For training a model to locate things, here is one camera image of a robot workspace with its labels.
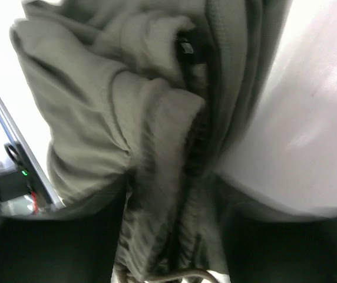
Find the olive green shorts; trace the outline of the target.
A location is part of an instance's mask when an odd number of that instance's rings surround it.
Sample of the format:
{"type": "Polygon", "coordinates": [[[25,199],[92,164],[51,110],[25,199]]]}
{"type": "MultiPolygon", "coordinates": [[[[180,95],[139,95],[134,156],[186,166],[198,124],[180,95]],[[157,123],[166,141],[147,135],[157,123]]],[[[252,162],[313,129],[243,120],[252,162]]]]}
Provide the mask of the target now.
{"type": "Polygon", "coordinates": [[[67,212],[127,189],[115,268],[226,274],[215,168],[246,130],[289,1],[26,1],[10,38],[67,212]]]}

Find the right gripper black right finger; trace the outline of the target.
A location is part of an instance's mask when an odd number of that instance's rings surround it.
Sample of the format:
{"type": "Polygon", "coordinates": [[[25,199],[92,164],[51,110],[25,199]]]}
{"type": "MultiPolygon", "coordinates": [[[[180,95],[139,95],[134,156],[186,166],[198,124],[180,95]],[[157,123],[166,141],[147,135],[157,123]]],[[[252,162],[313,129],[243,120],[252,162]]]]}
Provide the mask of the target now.
{"type": "Polygon", "coordinates": [[[337,216],[290,219],[228,205],[219,226],[231,282],[337,282],[337,216]]]}

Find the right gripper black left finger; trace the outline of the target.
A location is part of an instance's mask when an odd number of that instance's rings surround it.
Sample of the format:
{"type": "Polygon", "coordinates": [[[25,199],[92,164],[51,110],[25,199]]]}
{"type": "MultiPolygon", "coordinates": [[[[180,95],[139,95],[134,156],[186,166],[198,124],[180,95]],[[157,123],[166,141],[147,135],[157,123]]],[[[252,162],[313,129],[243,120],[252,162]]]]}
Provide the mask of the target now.
{"type": "Polygon", "coordinates": [[[125,191],[70,220],[0,216],[0,282],[110,282],[125,191]]]}

